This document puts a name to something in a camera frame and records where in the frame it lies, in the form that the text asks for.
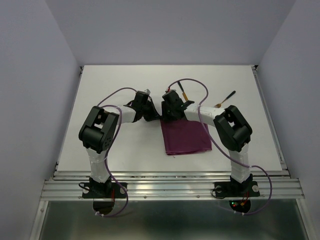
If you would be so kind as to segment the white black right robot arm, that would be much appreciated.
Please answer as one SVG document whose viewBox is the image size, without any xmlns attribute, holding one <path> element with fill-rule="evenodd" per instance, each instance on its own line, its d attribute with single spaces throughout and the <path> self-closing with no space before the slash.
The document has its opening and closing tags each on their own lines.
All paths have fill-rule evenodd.
<svg viewBox="0 0 320 240">
<path fill-rule="evenodd" d="M 238 197 L 248 192 L 253 181 L 248 158 L 253 130 L 238 108 L 202 107 L 190 100 L 183 101 L 174 90 L 162 98 L 160 124 L 166 154 L 188 155 L 212 150 L 209 126 L 213 126 L 231 161 L 230 180 L 214 185 L 216 197 Z"/>
</svg>

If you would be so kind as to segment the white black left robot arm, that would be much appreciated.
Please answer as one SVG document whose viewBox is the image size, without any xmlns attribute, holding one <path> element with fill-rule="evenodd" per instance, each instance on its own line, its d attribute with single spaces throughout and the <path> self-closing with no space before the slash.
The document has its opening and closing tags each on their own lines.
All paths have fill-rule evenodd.
<svg viewBox="0 0 320 240">
<path fill-rule="evenodd" d="M 147 122 L 160 118 L 148 89 L 136 91 L 134 99 L 123 106 L 103 106 L 100 102 L 91 108 L 78 134 L 90 163 L 89 182 L 79 184 L 84 199 L 108 198 L 114 193 L 116 185 L 106 167 L 107 155 L 119 127 L 142 118 Z"/>
</svg>

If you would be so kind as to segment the purple cloth napkin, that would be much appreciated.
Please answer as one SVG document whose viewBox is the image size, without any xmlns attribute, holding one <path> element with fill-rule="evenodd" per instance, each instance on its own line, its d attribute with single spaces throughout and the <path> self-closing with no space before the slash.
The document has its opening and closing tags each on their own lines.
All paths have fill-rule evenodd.
<svg viewBox="0 0 320 240">
<path fill-rule="evenodd" d="M 165 153 L 169 156 L 199 154 L 212 150 L 208 126 L 197 121 L 179 119 L 160 121 Z"/>
</svg>

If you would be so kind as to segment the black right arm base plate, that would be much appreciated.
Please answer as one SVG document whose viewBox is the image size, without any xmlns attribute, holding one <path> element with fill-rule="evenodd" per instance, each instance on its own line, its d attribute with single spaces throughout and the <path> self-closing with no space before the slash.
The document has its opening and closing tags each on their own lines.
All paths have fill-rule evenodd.
<svg viewBox="0 0 320 240">
<path fill-rule="evenodd" d="M 256 181 L 245 184 L 220 181 L 214 182 L 213 184 L 214 188 L 211 190 L 211 195 L 217 199 L 260 196 L 258 183 Z"/>
</svg>

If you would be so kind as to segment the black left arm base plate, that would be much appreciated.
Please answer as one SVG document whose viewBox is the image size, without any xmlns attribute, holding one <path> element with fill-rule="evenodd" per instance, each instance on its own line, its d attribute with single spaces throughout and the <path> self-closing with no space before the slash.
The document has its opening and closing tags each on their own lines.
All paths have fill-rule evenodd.
<svg viewBox="0 0 320 240">
<path fill-rule="evenodd" d="M 121 182 L 120 184 L 122 187 L 110 181 L 107 183 L 81 182 L 78 186 L 82 189 L 83 199 L 125 199 L 124 189 L 127 189 L 127 183 Z"/>
</svg>

